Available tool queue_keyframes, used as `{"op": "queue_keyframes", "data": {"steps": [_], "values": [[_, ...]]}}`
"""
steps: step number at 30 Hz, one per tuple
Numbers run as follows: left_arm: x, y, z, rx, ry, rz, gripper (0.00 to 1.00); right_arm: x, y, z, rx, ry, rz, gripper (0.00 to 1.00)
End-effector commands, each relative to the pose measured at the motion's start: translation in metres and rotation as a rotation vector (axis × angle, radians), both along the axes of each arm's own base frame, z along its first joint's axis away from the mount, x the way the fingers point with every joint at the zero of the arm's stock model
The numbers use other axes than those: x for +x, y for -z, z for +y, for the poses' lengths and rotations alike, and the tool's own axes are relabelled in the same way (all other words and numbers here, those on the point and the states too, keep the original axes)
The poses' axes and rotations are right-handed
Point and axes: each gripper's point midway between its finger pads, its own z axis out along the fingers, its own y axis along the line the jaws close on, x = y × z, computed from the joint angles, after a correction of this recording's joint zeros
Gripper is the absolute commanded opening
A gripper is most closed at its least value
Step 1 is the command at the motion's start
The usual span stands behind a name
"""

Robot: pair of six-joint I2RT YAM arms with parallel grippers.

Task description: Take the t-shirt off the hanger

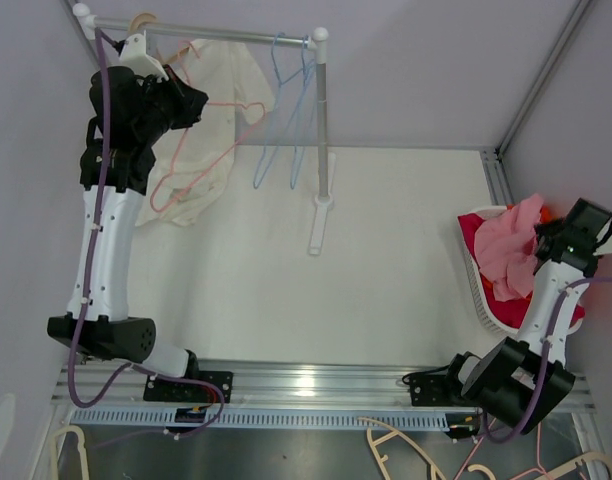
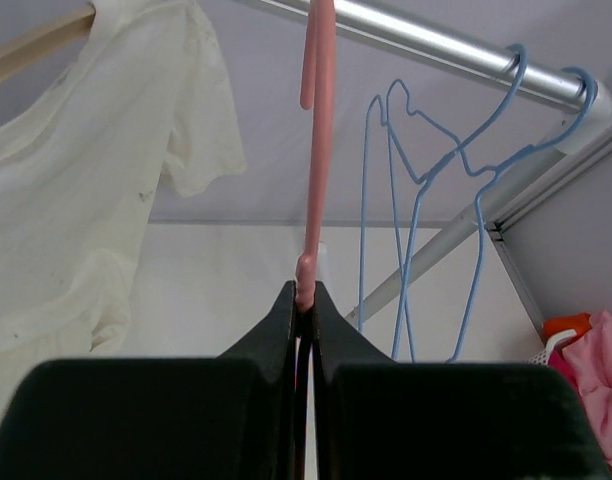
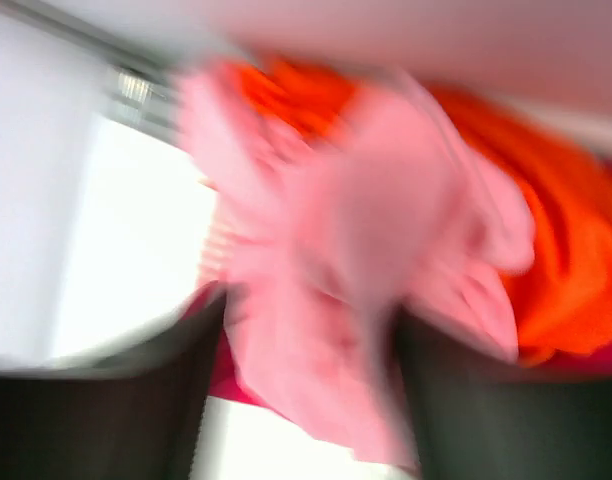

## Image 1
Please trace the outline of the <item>magenta t shirt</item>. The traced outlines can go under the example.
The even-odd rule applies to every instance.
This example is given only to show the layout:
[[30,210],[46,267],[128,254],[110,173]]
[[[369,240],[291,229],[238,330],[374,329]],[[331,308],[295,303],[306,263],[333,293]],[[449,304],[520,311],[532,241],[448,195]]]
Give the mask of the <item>magenta t shirt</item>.
[[537,259],[535,226],[553,219],[541,202],[526,200],[499,210],[457,218],[465,263],[482,302],[482,322],[494,330],[518,330],[527,313]]

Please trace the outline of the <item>beige wooden hanger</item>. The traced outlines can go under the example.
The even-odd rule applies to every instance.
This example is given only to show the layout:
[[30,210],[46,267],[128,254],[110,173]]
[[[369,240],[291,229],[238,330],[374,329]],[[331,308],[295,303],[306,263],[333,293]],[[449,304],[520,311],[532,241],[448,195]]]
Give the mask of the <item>beige wooden hanger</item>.
[[129,34],[141,33],[146,38],[146,51],[162,64],[174,64],[179,62],[184,55],[191,50],[191,45],[188,40],[180,40],[178,42],[177,51],[172,54],[165,56],[161,53],[158,44],[156,34],[152,33],[148,28],[151,24],[156,24],[158,18],[151,12],[141,12],[137,14],[131,21],[128,27]]

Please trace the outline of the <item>pink t shirt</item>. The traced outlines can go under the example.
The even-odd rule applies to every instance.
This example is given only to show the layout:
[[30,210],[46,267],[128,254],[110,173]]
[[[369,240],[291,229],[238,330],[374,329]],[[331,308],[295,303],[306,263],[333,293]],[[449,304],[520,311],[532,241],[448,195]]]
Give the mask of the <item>pink t shirt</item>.
[[516,209],[485,220],[475,232],[474,252],[479,272],[492,284],[493,296],[506,302],[527,298],[534,288],[537,245],[534,227],[540,223],[539,194]]

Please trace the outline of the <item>light blue wire hanger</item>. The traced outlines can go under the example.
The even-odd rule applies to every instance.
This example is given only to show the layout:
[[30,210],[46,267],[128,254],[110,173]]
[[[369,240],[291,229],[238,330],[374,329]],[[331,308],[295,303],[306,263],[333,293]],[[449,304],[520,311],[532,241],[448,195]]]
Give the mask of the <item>light blue wire hanger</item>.
[[307,60],[307,51],[309,46],[309,37],[305,36],[302,39],[302,47],[300,53],[301,59],[301,74],[302,74],[302,87],[299,93],[296,105],[292,112],[294,125],[294,137],[293,137],[293,158],[291,162],[290,180],[289,186],[294,190],[297,186],[298,179],[301,173],[301,167],[305,156],[306,147],[304,141],[306,134],[312,123],[313,114],[309,115],[304,112],[305,105],[307,103],[308,92],[315,72],[315,61]]
[[[313,58],[308,58],[308,52],[310,51],[310,44],[311,44],[311,38],[309,35],[305,35],[309,37],[309,46],[308,46],[308,51],[307,51],[307,56],[306,59],[307,60],[314,60]],[[298,41],[298,48],[299,48],[299,60],[300,60],[300,64],[299,66],[292,72],[290,73],[285,73],[282,71],[282,69],[280,68],[278,59],[277,59],[277,55],[276,55],[276,50],[279,47],[279,42],[280,40],[287,40],[288,37],[285,35],[284,32],[278,32],[275,37],[273,38],[273,42],[271,44],[271,49],[270,49],[270,59],[271,59],[271,64],[272,64],[272,69],[273,69],[273,75],[274,75],[274,81],[275,81],[275,87],[276,87],[276,91],[275,91],[275,100],[274,100],[274,104],[273,104],[273,108],[269,113],[269,118],[266,122],[266,126],[264,128],[264,138],[263,138],[263,143],[262,143],[262,153],[260,155],[260,157],[258,158],[255,170],[254,170],[254,176],[253,176],[253,181],[252,181],[252,186],[255,190],[259,189],[264,180],[266,179],[268,173],[270,172],[271,168],[273,167],[277,155],[279,153],[279,146],[277,144],[275,144],[274,146],[271,145],[271,140],[272,140],[272,136],[276,133],[280,133],[282,135],[287,134],[289,132],[289,130],[292,130],[293,132],[293,137],[294,137],[294,125],[295,125],[295,121],[293,119],[293,110],[294,107],[296,105],[299,93],[301,91],[301,87],[302,87],[302,74],[301,74],[301,59],[300,59],[300,53],[301,53],[301,47],[302,47],[302,39],[305,37],[303,36],[299,41]],[[292,110],[290,112],[290,115],[287,119],[282,119],[281,118],[281,107],[282,107],[282,100],[284,98],[284,91],[286,89],[287,86],[290,86],[291,84],[295,83],[295,82],[299,82],[300,83],[300,90],[299,93],[297,94],[296,100],[293,104]],[[312,116],[312,122],[313,122],[313,117],[314,117],[314,108],[311,108],[311,113],[313,114]]]

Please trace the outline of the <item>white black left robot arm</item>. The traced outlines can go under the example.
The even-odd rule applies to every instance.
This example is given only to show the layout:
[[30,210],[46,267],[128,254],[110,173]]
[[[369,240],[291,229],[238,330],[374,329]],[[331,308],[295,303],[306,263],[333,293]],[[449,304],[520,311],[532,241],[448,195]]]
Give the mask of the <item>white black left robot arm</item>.
[[151,169],[154,144],[168,131],[197,123],[206,93],[183,82],[170,66],[165,78],[113,66],[91,78],[90,119],[80,158],[85,204],[78,273],[66,312],[49,319],[48,335],[76,352],[126,360],[167,376],[180,401],[195,398],[201,376],[192,353],[165,343],[150,318],[132,317],[127,300],[130,252]]

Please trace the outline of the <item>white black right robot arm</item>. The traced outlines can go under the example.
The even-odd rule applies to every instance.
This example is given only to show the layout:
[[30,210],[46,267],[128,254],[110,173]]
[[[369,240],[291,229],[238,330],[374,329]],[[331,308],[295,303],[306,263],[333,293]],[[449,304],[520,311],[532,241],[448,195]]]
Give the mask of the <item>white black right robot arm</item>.
[[529,433],[571,392],[568,329],[582,295],[601,280],[600,258],[612,254],[612,212],[583,198],[534,231],[534,286],[517,334],[482,358],[456,355],[441,380],[447,401],[479,408],[483,425],[494,417],[509,427],[504,436],[487,435],[497,444]]

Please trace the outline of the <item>orange t shirt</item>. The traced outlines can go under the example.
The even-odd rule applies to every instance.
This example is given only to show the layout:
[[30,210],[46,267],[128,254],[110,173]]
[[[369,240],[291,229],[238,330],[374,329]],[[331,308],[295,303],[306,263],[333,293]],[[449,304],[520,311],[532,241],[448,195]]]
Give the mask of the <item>orange t shirt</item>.
[[[506,206],[507,211],[512,211],[515,209],[516,209],[516,206],[514,204],[508,204]],[[552,211],[548,208],[548,206],[542,205],[540,207],[540,223],[549,223],[553,221],[554,219],[555,219],[555,216],[552,213]]]

